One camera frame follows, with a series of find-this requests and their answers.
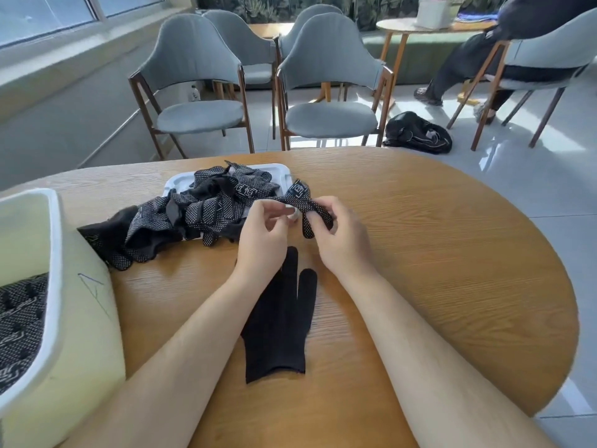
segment black bag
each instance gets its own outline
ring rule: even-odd
[[[386,125],[384,146],[407,147],[430,154],[447,154],[452,150],[448,131],[414,112],[394,116]]]

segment tile floor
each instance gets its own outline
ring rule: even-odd
[[[391,115],[412,110],[436,124],[445,125],[456,109],[456,92],[445,97],[444,107],[426,107],[412,97],[413,86],[394,90]],[[293,91],[289,102],[316,97],[318,89]],[[498,117],[513,108],[515,94]],[[280,150],[272,139],[271,94],[248,93],[249,113],[257,152]],[[534,149],[527,144],[551,99],[553,91],[535,93],[510,125],[485,128],[476,152],[470,143],[476,129],[473,112],[465,107],[451,130],[452,152],[434,157],[483,181],[526,214],[552,243],[568,271],[580,310],[580,341],[574,367],[552,402],[537,415],[537,423],[562,448],[589,448],[597,442],[597,62],[581,81],[564,93],[551,121]],[[369,91],[351,88],[351,100],[371,103]],[[201,145],[186,146],[190,156],[247,152],[243,129],[201,138]],[[367,145],[375,145],[371,135]],[[292,138],[295,147],[358,145],[361,138],[306,140]]]

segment black pants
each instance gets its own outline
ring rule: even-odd
[[[465,43],[455,48],[444,61],[436,77],[429,83],[428,94],[432,98],[441,99],[444,93],[457,83],[463,83],[477,75],[483,63],[491,53],[491,49],[499,40],[509,40],[504,31],[499,27],[485,30],[483,33],[472,36]],[[503,49],[496,53],[487,69],[487,74],[496,74],[497,66],[502,57]],[[576,69],[555,69],[539,67],[506,66],[502,78],[527,81],[549,82],[561,80],[572,76]],[[514,93],[509,89],[499,89],[496,92],[491,108],[499,109],[504,102]]]

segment white tray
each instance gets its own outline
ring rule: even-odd
[[[283,196],[286,194],[290,186],[293,184],[293,177],[290,174],[290,170],[286,165],[282,164],[261,164],[261,165],[247,165],[249,168],[254,170],[267,171],[272,175],[272,182],[278,184],[280,188],[276,190],[277,196]],[[178,193],[185,190],[189,190],[191,184],[195,182],[195,172],[182,172],[172,176],[164,185],[164,192],[162,196],[168,196],[170,190],[176,189]],[[299,210],[295,210],[294,214],[290,218],[296,218]],[[249,213],[249,208],[245,208],[244,217]]]

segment chair seat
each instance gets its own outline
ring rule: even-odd
[[[262,85],[272,80],[271,64],[254,64],[253,66],[244,66],[245,84]]]
[[[358,102],[306,103],[288,109],[286,126],[304,138],[351,138],[375,131],[377,118]]]
[[[495,75],[485,74],[485,78],[493,82]],[[534,91],[536,89],[565,88],[571,82],[571,79],[558,80],[555,82],[522,82],[520,80],[502,79],[500,80],[501,89],[511,89],[513,91],[524,90]]]
[[[243,104],[235,100],[187,102],[166,108],[155,127],[168,134],[196,134],[235,127],[243,116]]]

